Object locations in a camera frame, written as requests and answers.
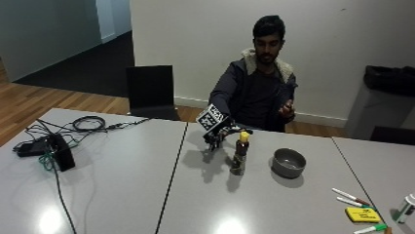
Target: beard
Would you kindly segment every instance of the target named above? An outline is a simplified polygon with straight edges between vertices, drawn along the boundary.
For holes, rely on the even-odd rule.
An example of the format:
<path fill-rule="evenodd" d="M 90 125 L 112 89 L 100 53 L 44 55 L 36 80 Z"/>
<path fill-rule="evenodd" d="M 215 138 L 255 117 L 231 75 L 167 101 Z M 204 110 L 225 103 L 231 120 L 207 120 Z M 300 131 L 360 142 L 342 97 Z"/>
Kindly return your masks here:
<path fill-rule="evenodd" d="M 273 56 L 271 54 L 263 54 L 257 56 L 257 61 L 263 63 L 264 65 L 272 65 L 276 61 L 277 56 Z"/>

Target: yellow sticky note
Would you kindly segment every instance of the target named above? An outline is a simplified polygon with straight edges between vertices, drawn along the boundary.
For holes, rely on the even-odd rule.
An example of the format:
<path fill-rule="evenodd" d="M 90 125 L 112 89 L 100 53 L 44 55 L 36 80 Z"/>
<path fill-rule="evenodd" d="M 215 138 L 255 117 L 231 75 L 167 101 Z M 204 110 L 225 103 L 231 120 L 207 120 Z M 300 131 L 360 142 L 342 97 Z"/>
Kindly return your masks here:
<path fill-rule="evenodd" d="M 346 208 L 346 213 L 354 222 L 380 222 L 381 217 L 374 209 L 369 208 Z"/>

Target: pen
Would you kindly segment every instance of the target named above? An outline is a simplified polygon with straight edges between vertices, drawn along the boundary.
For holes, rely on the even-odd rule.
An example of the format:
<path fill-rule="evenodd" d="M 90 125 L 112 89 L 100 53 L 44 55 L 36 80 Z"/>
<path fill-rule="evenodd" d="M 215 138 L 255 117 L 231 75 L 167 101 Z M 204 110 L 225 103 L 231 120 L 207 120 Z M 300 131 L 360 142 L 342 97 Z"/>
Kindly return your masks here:
<path fill-rule="evenodd" d="M 357 203 L 357 202 L 354 202 L 354 201 L 350 201 L 349 199 L 345 199 L 345 198 L 341 198 L 341 197 L 337 197 L 337 199 L 338 199 L 340 201 L 342 201 L 344 203 L 348 203 L 348 204 L 350 204 L 350 205 L 353 205 L 353 206 L 356 206 L 356 207 L 360 207 L 360 208 L 370 208 L 370 209 L 377 210 L 377 209 L 373 208 L 372 206 L 368 206 L 368 205 L 365 205 L 365 204 L 362 204 L 362 203 Z"/>
<path fill-rule="evenodd" d="M 369 204 L 368 202 L 365 202 L 362 199 L 360 199 L 360 198 L 352 196 L 350 194 L 348 194 L 348 193 L 340 191 L 340 190 L 336 189 L 336 188 L 333 188 L 333 190 L 334 190 L 336 193 L 338 193 L 340 195 L 345 196 L 346 198 L 350 198 L 353 201 L 356 201 L 356 202 L 358 202 L 358 203 L 362 203 L 362 204 L 370 206 L 370 204 Z"/>
<path fill-rule="evenodd" d="M 382 231 L 385 229 L 388 229 L 388 225 L 385 223 L 381 223 L 381 224 L 377 224 L 376 226 L 372 226 L 372 227 L 365 228 L 360 231 L 356 231 L 354 234 L 364 234 L 364 233 L 368 233 L 372 231 Z"/>
<path fill-rule="evenodd" d="M 385 234 L 392 234 L 392 227 L 389 227 L 388 229 L 386 229 L 386 233 Z"/>

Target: chair back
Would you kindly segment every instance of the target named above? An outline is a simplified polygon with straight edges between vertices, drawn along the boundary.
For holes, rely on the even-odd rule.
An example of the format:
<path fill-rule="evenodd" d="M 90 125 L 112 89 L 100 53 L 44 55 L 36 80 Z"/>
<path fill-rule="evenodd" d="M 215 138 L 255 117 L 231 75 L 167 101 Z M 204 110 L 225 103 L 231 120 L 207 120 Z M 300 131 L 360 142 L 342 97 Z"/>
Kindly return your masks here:
<path fill-rule="evenodd" d="M 372 141 L 415 145 L 415 130 L 377 126 Z"/>
<path fill-rule="evenodd" d="M 127 68 L 130 109 L 175 105 L 175 80 L 171 65 Z"/>

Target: hood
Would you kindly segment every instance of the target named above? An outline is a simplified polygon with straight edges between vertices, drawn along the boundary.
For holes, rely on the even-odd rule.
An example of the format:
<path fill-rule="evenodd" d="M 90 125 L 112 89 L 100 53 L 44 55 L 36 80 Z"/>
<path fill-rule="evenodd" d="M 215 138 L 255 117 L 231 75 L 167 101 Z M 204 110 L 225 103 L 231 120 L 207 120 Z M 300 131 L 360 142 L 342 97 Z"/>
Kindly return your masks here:
<path fill-rule="evenodd" d="M 244 50 L 243 56 L 245 58 L 248 75 L 251 75 L 257 70 L 256 49 L 248 48 L 247 50 Z M 293 69 L 292 65 L 288 64 L 287 62 L 284 62 L 280 58 L 276 58 L 276 66 L 277 66 L 280 72 L 283 73 L 284 80 L 287 82 L 289 76 L 293 74 L 294 69 Z"/>

